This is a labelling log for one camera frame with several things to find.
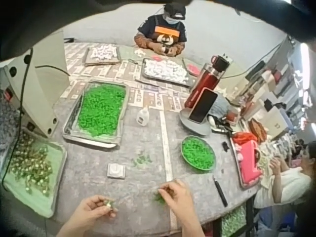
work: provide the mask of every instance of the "green bowl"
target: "green bowl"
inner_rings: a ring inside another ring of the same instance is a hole
[[[204,169],[204,168],[201,168],[201,167],[197,167],[196,165],[192,164],[185,156],[184,156],[184,153],[183,153],[183,145],[184,145],[184,142],[186,142],[187,140],[191,139],[191,138],[195,138],[195,139],[199,139],[200,141],[202,141],[209,149],[210,151],[214,154],[214,163],[211,167],[207,168],[207,169]],[[215,167],[216,167],[216,156],[215,156],[215,152],[213,151],[212,147],[207,143],[205,142],[203,139],[197,137],[197,136],[187,136],[185,139],[183,139],[183,141],[181,142],[181,154],[182,154],[182,157],[183,159],[192,167],[194,167],[195,169],[199,169],[199,170],[203,170],[203,171],[210,171],[210,170],[213,170]]]

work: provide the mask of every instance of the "basket of green pieces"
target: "basket of green pieces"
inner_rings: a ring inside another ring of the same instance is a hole
[[[181,153],[184,160],[196,169],[209,171],[216,166],[216,156],[213,149],[199,137],[186,137],[181,143]]]

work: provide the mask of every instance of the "patterned tablecloth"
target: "patterned tablecloth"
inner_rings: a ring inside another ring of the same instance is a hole
[[[119,49],[122,57],[119,65],[85,68],[82,58],[86,48],[97,45],[99,44],[65,45],[71,83],[55,105],[56,114],[61,121],[55,138],[66,147],[69,156],[60,185],[57,210],[53,218],[55,221],[65,222],[84,197],[104,194],[117,199],[119,215],[111,223],[99,223],[94,230],[95,234],[120,237],[161,236],[180,229],[169,209],[153,201],[155,189],[166,180],[178,177],[187,182],[194,194],[197,214],[202,223],[223,216],[256,193],[257,187],[247,191],[240,188],[232,149],[227,153],[222,149],[221,143],[228,142],[225,135],[210,134],[205,138],[217,157],[217,167],[212,173],[197,172],[181,158],[180,143],[190,135],[178,118],[178,112],[188,96],[186,88],[142,78],[141,64],[135,65],[128,60],[132,58],[142,61],[142,58],[134,54],[133,47],[123,46]],[[151,51],[144,52],[145,57],[153,55]],[[61,137],[63,123],[75,99],[93,78],[125,83],[131,88],[123,137],[118,149],[92,150],[66,143]],[[145,105],[150,108],[150,121],[148,126],[140,127],[136,123],[136,115]],[[149,155],[152,162],[135,165],[133,161],[141,153]],[[114,162],[126,166],[125,180],[107,178],[108,163]],[[216,191],[213,175],[229,203],[227,208],[224,208]]]

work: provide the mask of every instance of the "thermos lid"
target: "thermos lid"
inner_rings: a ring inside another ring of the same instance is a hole
[[[229,62],[221,56],[217,56],[213,62],[213,68],[220,73],[222,71],[225,71],[228,68],[228,66]]]

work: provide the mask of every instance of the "green tray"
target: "green tray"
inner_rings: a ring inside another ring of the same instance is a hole
[[[213,152],[213,154],[214,154],[214,164],[213,164],[210,168],[208,168],[208,169],[203,169],[203,168],[196,167],[194,164],[190,163],[190,162],[188,161],[188,159],[184,156],[183,150],[182,150],[182,146],[183,146],[183,143],[184,143],[185,141],[187,141],[188,139],[190,139],[190,138],[197,138],[197,139],[199,139],[199,140],[202,141],[206,146],[208,146],[209,149]],[[211,147],[206,141],[204,141],[204,140],[201,139],[200,137],[197,137],[197,136],[187,136],[185,139],[183,139],[183,141],[181,142],[181,154],[182,154],[183,159],[184,159],[190,166],[194,167],[195,169],[199,169],[199,170],[203,170],[203,171],[210,171],[210,170],[215,169],[215,167],[216,167],[216,155],[215,155],[214,150],[212,149],[212,147]]]
[[[52,188],[51,195],[46,197],[36,188],[32,188],[32,194],[27,193],[25,191],[24,179],[16,181],[15,176],[12,173],[7,173],[4,179],[4,185],[11,193],[13,193],[15,198],[21,201],[24,205],[30,207],[39,215],[50,218],[55,212],[59,183],[67,159],[67,152],[65,148],[58,143],[42,138],[41,136],[38,136],[27,129],[23,128],[23,131],[35,139],[34,146],[40,147],[43,144],[47,145],[47,159],[51,161],[53,169],[53,173],[51,174],[51,179],[49,182],[50,187]]]

